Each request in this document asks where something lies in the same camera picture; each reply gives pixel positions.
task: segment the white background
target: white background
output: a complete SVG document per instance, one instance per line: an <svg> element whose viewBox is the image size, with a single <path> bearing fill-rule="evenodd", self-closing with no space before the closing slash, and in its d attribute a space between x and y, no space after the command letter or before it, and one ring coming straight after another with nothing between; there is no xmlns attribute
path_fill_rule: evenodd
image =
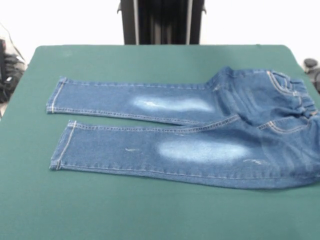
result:
<svg viewBox="0 0 320 240"><path fill-rule="evenodd" d="M124 44L120 0L0 1L0 22L27 62L40 45ZM201 44L282 44L299 63L320 60L320 1L205 0L205 6Z"/></svg>

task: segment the green mat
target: green mat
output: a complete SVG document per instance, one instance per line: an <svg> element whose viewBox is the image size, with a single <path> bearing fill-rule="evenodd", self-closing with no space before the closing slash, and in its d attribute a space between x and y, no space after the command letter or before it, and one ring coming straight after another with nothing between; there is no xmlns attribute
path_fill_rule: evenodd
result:
<svg viewBox="0 0 320 240"><path fill-rule="evenodd" d="M46 114L59 76L83 81L203 83L223 66L306 80L285 46L41 46L0 122L0 240L318 240L320 184L240 190L159 179L50 171L69 119Z"/></svg>

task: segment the stitching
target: stitching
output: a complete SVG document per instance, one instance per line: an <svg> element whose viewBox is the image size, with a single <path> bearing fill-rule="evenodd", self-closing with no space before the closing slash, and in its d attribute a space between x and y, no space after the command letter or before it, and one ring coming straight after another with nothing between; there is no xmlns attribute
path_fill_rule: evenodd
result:
<svg viewBox="0 0 320 240"><path fill-rule="evenodd" d="M273 129L275 132L279 133L279 134L291 134L291 133L295 133L299 130L302 130L302 129L305 129L305 128L308 128L310 126L310 122L307 124L307 125L303 125L303 126L297 126L293 129L290 129L290 130L283 130L279 127L277 127L273 122L270 122L270 127L271 129Z"/></svg>
<svg viewBox="0 0 320 240"><path fill-rule="evenodd" d="M189 87L182 87L178 86L177 83L175 85L168 84L168 85L149 85L149 84L139 84L139 83L103 83L103 82L81 82L81 81L74 81L74 80L68 80L68 84L72 85L84 85L84 86L94 86L94 87L144 87L144 88L170 88L170 89L185 89L185 90L205 90L206 88L203 86L203 84L190 84Z"/></svg>
<svg viewBox="0 0 320 240"><path fill-rule="evenodd" d="M266 128L269 128L270 127L270 122L267 122L263 125L260 125L258 126L257 128L260 129L260 130L263 130L263 129L266 129Z"/></svg>
<svg viewBox="0 0 320 240"><path fill-rule="evenodd" d="M165 118L165 117L151 117L146 115L136 115L136 114L126 114L126 113L118 113L112 111L103 111L103 110L93 110L93 109L73 109L67 107L54 107L56 113L80 113L80 114L95 114L97 116L111 116L111 117L127 117L127 118L135 118L142 120L155 120L155 121L166 121L166 122L175 122L175 123L183 123L183 124L199 124L197 121L189 121L184 119L177 118Z"/></svg>
<svg viewBox="0 0 320 240"><path fill-rule="evenodd" d="M102 167L88 167L88 166L77 166L77 165L69 165L69 164L61 164L61 166L65 167L74 167L77 169L94 169L94 170L110 170L110 171L124 171L124 172L148 172L148 173L156 173L156 174L165 174L165 175L174 175L174 176L184 176L184 177L192 177L192 178L204 178L204 179L228 179L228 180L255 180L255 179L291 179L292 177L252 177L252 178L235 178L235 177L216 177L216 176L197 176L197 175L186 175L186 174L178 174L178 173L167 173L161 171L152 171L152 170L130 170L130 169L116 169L116 168L102 168ZM302 176L294 176L296 178L308 179L309 177Z"/></svg>
<svg viewBox="0 0 320 240"><path fill-rule="evenodd" d="M68 147L69 144L70 144L71 137L72 137L72 135L73 135L73 133L74 133L76 124L77 124L77 121L74 121L72 130L71 130L71 133L70 133L69 138L68 138L68 141L66 142L66 145L64 146L64 149L62 150L61 155L60 155L60 157L59 157L59 159L58 159L58 161L57 161L56 170L58 170L59 167L61 166L62 157L63 157L63 155L65 154L65 152L66 152L66 150L67 150L67 147Z"/></svg>
<svg viewBox="0 0 320 240"><path fill-rule="evenodd" d="M210 123L205 126L198 126L198 127L190 127L190 128L183 128L183 129L165 129L165 128L156 128L156 127L145 127L145 128L137 128L137 127L108 127L108 126L102 126L102 125L87 125L87 124L81 124L77 123L75 125L75 128L77 129L83 129L83 130L106 130L106 131L125 131L125 132L163 132L163 133L197 133L202 132L206 130L212 130L217 127L222 127L226 124L230 124L236 120L238 120L240 117L238 115L234 115L232 117L229 117L225 120Z"/></svg>
<svg viewBox="0 0 320 240"><path fill-rule="evenodd" d="M51 111L52 111L52 113L54 113L54 109L55 109L55 107L54 107L54 106L55 106L55 102L56 102L57 97L58 97L58 95L59 95L59 93L60 93L61 89L63 88L63 86L64 86L65 82L66 82L66 80L64 80L64 81L61 83L61 86L60 86L60 88L59 88L58 92L57 92L57 93L56 93L56 95L54 96L54 99L53 99L53 101L52 101L52 105L51 105Z"/></svg>

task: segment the black machine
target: black machine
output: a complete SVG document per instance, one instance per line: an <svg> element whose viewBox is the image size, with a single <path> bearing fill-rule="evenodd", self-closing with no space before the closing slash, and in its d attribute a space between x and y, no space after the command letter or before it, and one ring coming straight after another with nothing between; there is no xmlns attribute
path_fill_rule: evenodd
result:
<svg viewBox="0 0 320 240"><path fill-rule="evenodd" d="M315 59L307 58L304 60L304 72L308 74L315 89L320 94L320 67Z"/></svg>
<svg viewBox="0 0 320 240"><path fill-rule="evenodd" d="M0 39L0 103L9 101L25 71L19 55L6 53L6 42Z"/></svg>
<svg viewBox="0 0 320 240"><path fill-rule="evenodd" d="M205 0L121 0L124 44L199 44Z"/></svg>

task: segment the blue denim jeans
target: blue denim jeans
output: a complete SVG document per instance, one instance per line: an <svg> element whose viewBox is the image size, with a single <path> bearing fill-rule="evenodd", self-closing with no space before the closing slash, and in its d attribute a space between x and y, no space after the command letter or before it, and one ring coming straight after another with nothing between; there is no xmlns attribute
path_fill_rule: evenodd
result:
<svg viewBox="0 0 320 240"><path fill-rule="evenodd" d="M46 109L177 125L71 120L52 156L52 170L241 189L297 187L320 179L320 114L301 79L272 70L225 67L201 84L62 77Z"/></svg>

